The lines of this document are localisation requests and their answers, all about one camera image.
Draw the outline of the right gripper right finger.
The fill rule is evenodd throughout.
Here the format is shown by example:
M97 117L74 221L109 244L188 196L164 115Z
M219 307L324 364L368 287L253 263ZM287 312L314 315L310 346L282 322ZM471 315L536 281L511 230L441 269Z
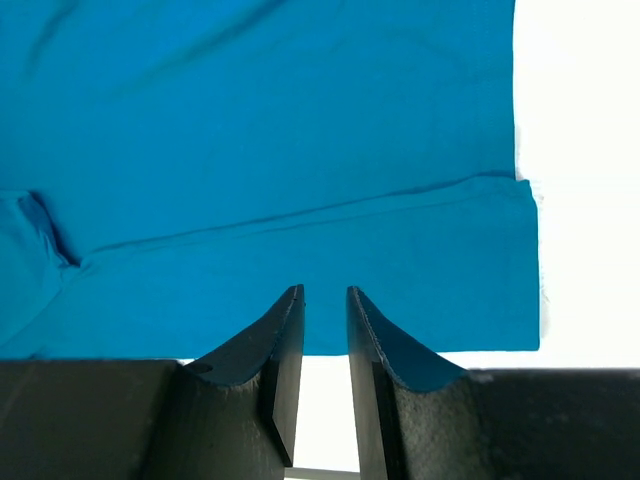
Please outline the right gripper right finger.
M635 369L465 369L346 295L364 479L635 479Z

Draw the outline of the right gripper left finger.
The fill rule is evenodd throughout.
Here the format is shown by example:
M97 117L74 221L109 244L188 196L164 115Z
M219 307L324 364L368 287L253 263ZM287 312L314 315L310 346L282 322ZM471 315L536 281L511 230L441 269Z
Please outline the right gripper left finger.
M7 360L5 479L281 479L293 463L305 299L288 288L207 355Z

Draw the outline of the blue t shirt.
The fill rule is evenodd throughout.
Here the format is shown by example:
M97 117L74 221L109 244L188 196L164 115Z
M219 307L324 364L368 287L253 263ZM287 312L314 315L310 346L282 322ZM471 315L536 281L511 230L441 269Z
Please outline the blue t shirt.
M439 352L540 344L511 1L5 1L1 354L194 358L356 286Z

